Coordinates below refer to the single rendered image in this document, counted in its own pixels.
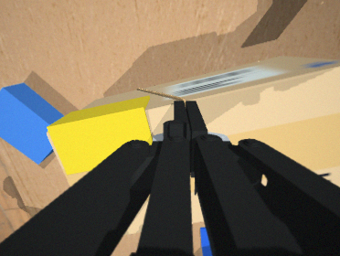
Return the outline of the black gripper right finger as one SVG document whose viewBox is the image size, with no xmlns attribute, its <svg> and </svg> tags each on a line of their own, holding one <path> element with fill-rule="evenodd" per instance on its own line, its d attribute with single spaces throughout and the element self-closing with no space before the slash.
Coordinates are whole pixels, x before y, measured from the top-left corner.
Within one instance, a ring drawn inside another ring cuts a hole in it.
<svg viewBox="0 0 340 256">
<path fill-rule="evenodd" d="M 340 256 L 339 186 L 264 142 L 209 132 L 196 101 L 186 114 L 212 256 Z"/>
</svg>

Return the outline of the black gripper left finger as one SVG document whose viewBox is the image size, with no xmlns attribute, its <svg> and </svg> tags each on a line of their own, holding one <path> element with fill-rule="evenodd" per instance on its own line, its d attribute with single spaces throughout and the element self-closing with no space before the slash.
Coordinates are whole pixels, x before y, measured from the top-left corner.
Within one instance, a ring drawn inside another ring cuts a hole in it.
<svg viewBox="0 0 340 256">
<path fill-rule="evenodd" d="M 120 146 L 3 240 L 0 256 L 111 256 L 149 195 L 129 256 L 195 256 L 184 101 L 163 131 Z"/>
</svg>

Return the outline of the tan cardboard box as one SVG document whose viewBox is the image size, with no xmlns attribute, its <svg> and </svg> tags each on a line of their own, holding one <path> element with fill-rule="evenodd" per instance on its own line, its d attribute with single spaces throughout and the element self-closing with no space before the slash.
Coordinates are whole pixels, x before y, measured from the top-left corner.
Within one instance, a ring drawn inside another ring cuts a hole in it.
<svg viewBox="0 0 340 256">
<path fill-rule="evenodd" d="M 209 132 L 264 142 L 340 187 L 340 59 L 279 56 L 144 89 L 196 101 Z M 82 110 L 149 95 L 154 138 L 179 100 L 136 90 Z"/>
</svg>

